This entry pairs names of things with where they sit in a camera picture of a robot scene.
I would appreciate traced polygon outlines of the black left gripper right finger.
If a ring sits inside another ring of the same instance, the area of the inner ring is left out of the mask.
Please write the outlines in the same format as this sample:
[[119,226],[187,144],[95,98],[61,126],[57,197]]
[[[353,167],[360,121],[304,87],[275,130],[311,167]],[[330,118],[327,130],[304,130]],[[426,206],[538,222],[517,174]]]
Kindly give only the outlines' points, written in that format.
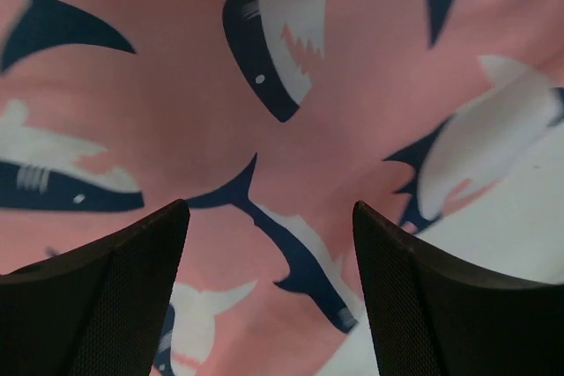
[[362,202],[352,221],[380,374],[562,374],[561,285],[464,261]]

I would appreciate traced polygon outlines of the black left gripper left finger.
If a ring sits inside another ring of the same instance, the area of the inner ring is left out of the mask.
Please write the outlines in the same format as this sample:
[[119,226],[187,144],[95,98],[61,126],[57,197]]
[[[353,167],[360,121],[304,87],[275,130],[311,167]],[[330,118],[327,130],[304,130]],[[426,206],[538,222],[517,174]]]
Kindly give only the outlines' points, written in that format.
[[3,375],[147,375],[184,248],[177,200],[1,277]]

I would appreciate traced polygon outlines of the pink shark print shorts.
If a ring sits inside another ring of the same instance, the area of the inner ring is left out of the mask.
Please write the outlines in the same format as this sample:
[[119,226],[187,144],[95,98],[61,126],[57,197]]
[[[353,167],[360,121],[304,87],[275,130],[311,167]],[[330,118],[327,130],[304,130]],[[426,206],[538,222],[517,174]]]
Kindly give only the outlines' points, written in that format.
[[191,211],[155,375],[372,375],[353,205],[563,279],[563,0],[1,0],[1,270]]

